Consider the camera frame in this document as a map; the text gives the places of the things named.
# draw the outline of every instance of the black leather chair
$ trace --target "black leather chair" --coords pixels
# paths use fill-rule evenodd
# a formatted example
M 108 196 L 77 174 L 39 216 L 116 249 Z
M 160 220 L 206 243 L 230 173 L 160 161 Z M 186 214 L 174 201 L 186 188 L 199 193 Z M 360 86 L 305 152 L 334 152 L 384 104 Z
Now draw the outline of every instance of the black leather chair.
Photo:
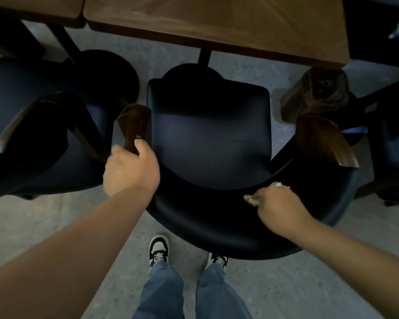
M 117 57 L 119 68 L 136 75 Z M 121 99 L 106 87 L 115 76 L 93 76 L 93 68 L 87 76 L 87 62 L 81 67 L 0 59 L 0 196 L 30 198 L 102 184 Z M 139 89 L 129 88 L 121 93 L 132 102 Z
M 179 237 L 237 259 L 300 250 L 260 221 L 244 194 L 282 182 L 311 214 L 334 225 L 356 191 L 358 165 L 329 120 L 308 116 L 271 160 L 268 91 L 183 64 L 148 85 L 161 182 L 148 212 Z
M 380 101 L 367 124 L 375 180 L 358 194 L 376 192 L 387 206 L 399 205 L 399 93 Z

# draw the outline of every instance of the forearm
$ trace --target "forearm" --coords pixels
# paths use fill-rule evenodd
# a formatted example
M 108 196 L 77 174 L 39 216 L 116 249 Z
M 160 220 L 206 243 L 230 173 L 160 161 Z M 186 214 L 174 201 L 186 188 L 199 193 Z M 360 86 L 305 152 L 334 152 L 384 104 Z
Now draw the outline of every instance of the forearm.
M 332 268 L 386 318 L 399 318 L 399 257 L 315 220 L 290 238 Z
M 79 318 L 150 196 L 124 190 L 0 268 L 0 319 Z

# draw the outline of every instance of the finger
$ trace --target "finger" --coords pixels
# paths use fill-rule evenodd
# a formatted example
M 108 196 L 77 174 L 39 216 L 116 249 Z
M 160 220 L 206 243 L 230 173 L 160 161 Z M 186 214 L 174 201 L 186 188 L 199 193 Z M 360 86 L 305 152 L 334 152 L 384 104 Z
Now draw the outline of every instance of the finger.
M 260 188 L 258 191 L 251 196 L 251 199 L 260 199 L 265 195 L 266 188 Z
M 142 139 L 134 140 L 134 146 L 136 147 L 137 151 L 139 152 L 139 158 L 144 158 L 148 156 L 148 154 L 152 151 L 149 147 L 148 143 Z
M 112 148 L 111 148 L 111 154 L 116 154 L 117 152 L 120 152 L 122 150 L 125 150 L 121 145 L 119 144 L 115 144 Z

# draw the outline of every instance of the concrete floor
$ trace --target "concrete floor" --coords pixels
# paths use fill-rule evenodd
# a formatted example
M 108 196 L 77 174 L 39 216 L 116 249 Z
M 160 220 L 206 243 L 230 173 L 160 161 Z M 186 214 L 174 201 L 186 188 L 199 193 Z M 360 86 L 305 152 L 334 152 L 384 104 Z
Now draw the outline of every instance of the concrete floor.
M 47 46 L 46 58 L 65 54 L 40 24 L 28 24 Z M 82 49 L 105 49 L 126 58 L 141 82 L 139 103 L 145 102 L 149 79 L 162 77 L 173 66 L 196 62 L 195 48 L 93 32 L 68 30 Z M 213 52 L 210 66 L 224 78 L 266 87 L 271 94 L 273 155 L 291 138 L 292 125 L 282 123 L 278 99 L 308 69 L 306 66 Z M 351 90 L 363 96 L 399 79 L 399 68 L 359 61 L 346 66 Z M 122 143 L 115 128 L 114 142 Z M 354 147 L 361 165 L 361 183 L 372 179 L 372 163 L 364 138 Z M 33 201 L 0 198 L 0 266 L 74 221 L 106 199 L 102 187 L 41 196 Z M 386 208 L 375 196 L 353 201 L 337 228 L 399 255 L 399 208 Z M 207 252 L 174 236 L 144 213 L 83 318 L 130 318 L 149 272 L 148 244 L 156 233 L 170 238 L 170 262 L 185 279 L 185 315 L 194 318 L 195 288 Z M 247 302 L 254 318 L 381 318 L 364 300 L 314 256 L 300 252 L 269 261 L 231 259 L 229 283 Z

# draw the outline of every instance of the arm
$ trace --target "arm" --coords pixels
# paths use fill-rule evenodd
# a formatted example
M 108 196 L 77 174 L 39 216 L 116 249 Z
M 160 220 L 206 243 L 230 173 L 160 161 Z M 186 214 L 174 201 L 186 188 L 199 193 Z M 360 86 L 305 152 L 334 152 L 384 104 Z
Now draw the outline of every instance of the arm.
M 399 319 L 399 257 L 315 220 L 289 187 L 252 198 L 261 198 L 258 214 L 270 230 L 320 258 L 385 318 Z
M 107 201 L 0 268 L 0 319 L 82 316 L 160 181 L 154 152 L 136 148 L 112 148 Z

